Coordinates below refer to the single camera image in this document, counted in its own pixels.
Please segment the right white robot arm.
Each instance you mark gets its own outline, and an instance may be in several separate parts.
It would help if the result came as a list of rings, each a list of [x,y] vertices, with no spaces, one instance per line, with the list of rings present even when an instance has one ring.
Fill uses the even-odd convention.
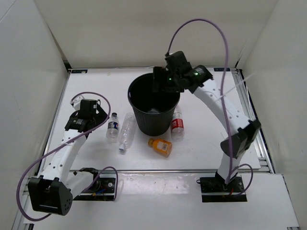
[[[203,65],[192,67],[182,51],[166,56],[165,61],[165,67],[153,68],[153,92],[190,91],[211,110],[228,134],[220,144],[223,156],[215,174],[217,189],[225,192],[233,185],[241,159],[260,130],[260,121],[251,120],[222,97],[222,88],[208,69]]]

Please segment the red label clear bottle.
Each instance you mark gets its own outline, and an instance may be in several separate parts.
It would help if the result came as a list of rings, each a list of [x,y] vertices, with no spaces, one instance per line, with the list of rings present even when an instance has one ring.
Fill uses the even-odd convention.
[[[182,112],[179,105],[175,107],[170,127],[172,140],[175,142],[182,141],[185,135],[185,130]]]

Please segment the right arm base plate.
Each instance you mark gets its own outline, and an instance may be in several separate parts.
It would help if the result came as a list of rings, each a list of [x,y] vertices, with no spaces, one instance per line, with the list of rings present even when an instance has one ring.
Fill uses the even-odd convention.
[[[201,177],[196,183],[201,186],[203,203],[247,202],[240,176],[228,185],[220,184],[215,177]]]

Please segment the small clear black-cap bottle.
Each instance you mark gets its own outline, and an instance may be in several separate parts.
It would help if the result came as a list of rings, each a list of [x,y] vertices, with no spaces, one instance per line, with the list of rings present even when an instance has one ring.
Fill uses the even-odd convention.
[[[119,135],[118,114],[113,112],[108,120],[106,138],[110,143],[116,143]]]

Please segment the tall clear crushed bottle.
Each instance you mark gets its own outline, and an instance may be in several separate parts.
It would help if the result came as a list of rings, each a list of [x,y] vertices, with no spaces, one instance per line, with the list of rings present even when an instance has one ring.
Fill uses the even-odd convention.
[[[120,151],[124,152],[131,146],[135,134],[136,125],[137,122],[134,113],[127,113],[118,139]]]

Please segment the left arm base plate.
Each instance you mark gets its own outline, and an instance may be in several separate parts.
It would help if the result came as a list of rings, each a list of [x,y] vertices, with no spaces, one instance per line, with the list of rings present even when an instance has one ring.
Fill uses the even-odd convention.
[[[74,201],[114,201],[116,177],[100,177],[94,187],[74,198]]]

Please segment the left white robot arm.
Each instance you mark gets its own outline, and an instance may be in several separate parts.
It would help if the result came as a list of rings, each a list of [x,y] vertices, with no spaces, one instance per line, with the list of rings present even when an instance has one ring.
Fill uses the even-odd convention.
[[[72,105],[75,111],[64,127],[63,147],[55,152],[42,173],[28,183],[34,211],[65,216],[73,199],[84,189],[95,192],[100,188],[100,179],[92,173],[82,171],[70,178],[69,172],[91,130],[107,121],[108,115],[99,100],[80,98]]]

